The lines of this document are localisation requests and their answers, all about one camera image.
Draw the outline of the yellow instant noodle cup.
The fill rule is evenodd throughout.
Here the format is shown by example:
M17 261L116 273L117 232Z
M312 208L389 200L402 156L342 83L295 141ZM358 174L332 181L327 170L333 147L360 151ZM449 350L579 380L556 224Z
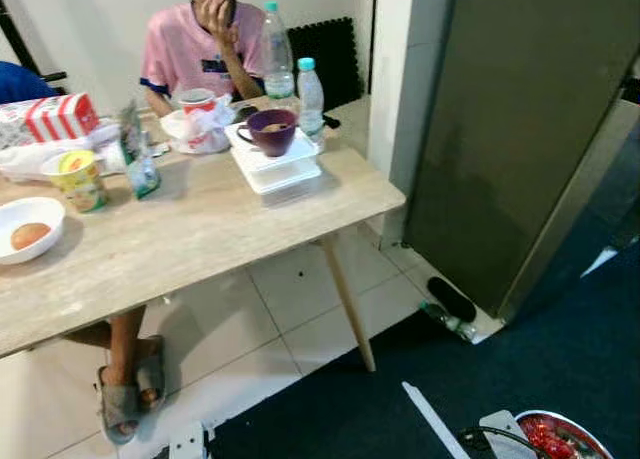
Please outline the yellow instant noodle cup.
M108 204L108 191L92 151L67 151L41 163L40 172L61 191L70 206L92 212Z

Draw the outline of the brown egg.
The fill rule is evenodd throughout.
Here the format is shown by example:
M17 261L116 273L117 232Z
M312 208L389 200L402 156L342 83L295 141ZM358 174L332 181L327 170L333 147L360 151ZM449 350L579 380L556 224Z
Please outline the brown egg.
M17 227L13 234L10 235L10 244L12 244L12 248L15 252L18 252L18 250L26 249L27 247L31 247L31 245L36 244L37 241L45 238L45 236L49 235L50 232L51 227L46 225L46 223L23 223L22 226Z

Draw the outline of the purple cup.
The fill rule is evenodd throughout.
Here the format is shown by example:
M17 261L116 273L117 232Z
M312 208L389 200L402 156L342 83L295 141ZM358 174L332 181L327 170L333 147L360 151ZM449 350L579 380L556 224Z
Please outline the purple cup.
M296 135L298 117L291 110L261 110L247 117L236 134L255 145L266 157L284 156Z

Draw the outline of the light wooden table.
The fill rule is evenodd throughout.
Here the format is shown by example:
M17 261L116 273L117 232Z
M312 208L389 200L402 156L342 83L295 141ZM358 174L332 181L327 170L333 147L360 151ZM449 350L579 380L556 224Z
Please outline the light wooden table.
M166 154L163 185L137 200L122 176L109 203L69 212L49 252L0 264L0 358L183 287L317 241L365 366L374 354L337 254L342 229L403 206L404 195L360 153L317 158L300 197L265 204L228 153Z

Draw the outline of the tall clear water bottle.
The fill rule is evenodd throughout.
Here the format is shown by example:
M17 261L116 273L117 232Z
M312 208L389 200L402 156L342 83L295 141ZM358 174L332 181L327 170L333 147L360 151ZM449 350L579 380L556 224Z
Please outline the tall clear water bottle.
M264 5L265 19L262 23L261 53L262 80L268 103L274 110L297 111L296 84L294 84L293 58L288 26L280 16L276 1Z

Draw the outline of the white bowl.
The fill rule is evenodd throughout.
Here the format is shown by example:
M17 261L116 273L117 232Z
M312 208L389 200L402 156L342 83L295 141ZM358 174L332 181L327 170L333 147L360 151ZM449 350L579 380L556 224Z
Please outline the white bowl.
M67 211L58 199L49 197L27 197L0 206L0 264L19 264L32 261L52 245L58 243L63 234L63 222ZM23 223L41 222L51 227L51 232L22 250L14 250L10 235Z

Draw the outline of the person in blue shirt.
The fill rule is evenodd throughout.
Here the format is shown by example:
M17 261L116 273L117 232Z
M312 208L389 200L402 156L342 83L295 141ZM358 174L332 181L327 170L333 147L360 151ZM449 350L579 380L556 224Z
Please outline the person in blue shirt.
M0 104L58 95L40 75L19 63L0 61ZM108 322L72 332L73 343L109 350L109 362L97 372L102 435L114 445L128 444L148 413L166 398L164 337L141 337L143 305L115 314Z

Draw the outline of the black slipper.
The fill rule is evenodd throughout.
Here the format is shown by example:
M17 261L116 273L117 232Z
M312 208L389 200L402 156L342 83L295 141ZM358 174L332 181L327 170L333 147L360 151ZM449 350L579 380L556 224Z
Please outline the black slipper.
M467 299L457 287L449 284L443 277L431 276L426 281L426 289L451 316L462 322L475 321L477 312L474 303L471 303L470 299Z

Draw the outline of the green label bottle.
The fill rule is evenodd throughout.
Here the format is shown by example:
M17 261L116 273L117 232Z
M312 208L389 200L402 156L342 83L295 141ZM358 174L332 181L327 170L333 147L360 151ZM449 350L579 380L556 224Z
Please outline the green label bottle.
M422 302L419 308L422 312L428 314L430 318L435 319L436 322L447 328L447 330L460 336L466 343L474 343L476 328L471 322L454 316L454 314L448 312L448 309L444 308L442 304Z

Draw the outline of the white plastic wrapper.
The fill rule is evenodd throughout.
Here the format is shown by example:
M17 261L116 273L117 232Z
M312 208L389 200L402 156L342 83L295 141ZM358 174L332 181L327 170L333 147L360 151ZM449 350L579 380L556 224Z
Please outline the white plastic wrapper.
M120 147L120 126L100 126L90 135L60 142L32 143L0 151L0 176L10 183L47 183L42 165L60 153L91 151L102 176L124 174L125 165Z

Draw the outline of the person in pink shirt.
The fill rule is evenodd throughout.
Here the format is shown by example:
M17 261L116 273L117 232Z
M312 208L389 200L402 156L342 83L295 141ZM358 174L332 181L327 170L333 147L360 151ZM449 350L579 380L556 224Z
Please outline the person in pink shirt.
M148 20L140 84L156 116L180 92L209 89L244 101L265 94L265 12L239 0L189 0Z

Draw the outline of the black metal frame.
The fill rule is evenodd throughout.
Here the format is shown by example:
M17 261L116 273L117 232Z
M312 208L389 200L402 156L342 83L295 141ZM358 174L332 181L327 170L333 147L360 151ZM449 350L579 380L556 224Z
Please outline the black metal frame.
M54 81L63 81L68 78L67 72L56 71L44 74L41 72L40 66L37 65L35 57L29 52L26 40L23 35L20 34L20 30L15 23L12 11L9 7L6 7L4 0L0 0L0 31L4 34L6 42L8 42L10 49L13 51L13 55L17 58L20 66L24 69L28 69L31 72L35 72L46 83L54 83Z

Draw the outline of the small clear water bottle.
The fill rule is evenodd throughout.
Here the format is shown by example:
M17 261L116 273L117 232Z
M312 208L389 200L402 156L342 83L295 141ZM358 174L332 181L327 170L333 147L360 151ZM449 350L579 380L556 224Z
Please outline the small clear water bottle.
M300 98L297 129L316 145L317 151L323 151L324 139L324 93L323 84L315 71L315 60L310 57L298 58L297 94Z

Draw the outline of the red white striped box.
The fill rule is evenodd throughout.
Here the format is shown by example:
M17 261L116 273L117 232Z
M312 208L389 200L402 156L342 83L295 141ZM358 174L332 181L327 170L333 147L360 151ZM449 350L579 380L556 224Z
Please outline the red white striped box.
M0 104L0 149L77 139L99 125L100 115L84 93Z

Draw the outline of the white stacked food containers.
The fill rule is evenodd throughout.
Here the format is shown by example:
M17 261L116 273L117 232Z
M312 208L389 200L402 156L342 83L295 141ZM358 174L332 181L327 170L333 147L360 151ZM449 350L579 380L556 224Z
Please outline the white stacked food containers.
M230 139L230 154L238 170L261 197L278 193L292 186L315 179L323 174L317 165L320 149L303 133L294 133L288 151L279 157L266 157L256 145L248 142L248 130L244 122L224 126Z

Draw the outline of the steel bowl with red fruit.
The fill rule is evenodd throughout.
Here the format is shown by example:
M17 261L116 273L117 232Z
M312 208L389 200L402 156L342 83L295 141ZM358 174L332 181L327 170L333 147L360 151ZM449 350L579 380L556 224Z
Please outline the steel bowl with red fruit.
M526 410L515 419L530 444L552 459L614 459L593 433L561 414Z

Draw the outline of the white strip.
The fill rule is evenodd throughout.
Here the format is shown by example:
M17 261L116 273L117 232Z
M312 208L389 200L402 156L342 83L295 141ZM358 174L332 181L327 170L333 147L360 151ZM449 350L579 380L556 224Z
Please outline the white strip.
M471 456L467 454L465 447L461 445L460 440L458 440L456 435L454 435L454 432L449 430L449 427L445 424L443 419L436 414L434 408L431 407L429 400L422 395L421 390L417 389L417 387L407 381L402 381L401 386L402 389L406 391L406 394L412 401L412 404L419 409L421 417L428 422L431 432L434 432L434 435L438 437L440 442L442 442L444 449L448 451L449 458L472 459Z

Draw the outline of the grey fridge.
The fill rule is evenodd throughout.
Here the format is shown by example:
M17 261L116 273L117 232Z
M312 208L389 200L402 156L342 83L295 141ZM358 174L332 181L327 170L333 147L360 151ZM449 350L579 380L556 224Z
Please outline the grey fridge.
M639 230L640 0L451 0L407 243L511 322Z

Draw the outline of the green snack packet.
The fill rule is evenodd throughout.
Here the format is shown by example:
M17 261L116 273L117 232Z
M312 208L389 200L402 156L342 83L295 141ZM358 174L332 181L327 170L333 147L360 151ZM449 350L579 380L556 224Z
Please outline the green snack packet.
M125 176L136 199L159 189L161 179L148 144L148 134L143 129L137 103L131 101L116 115L120 126L119 147L122 151Z

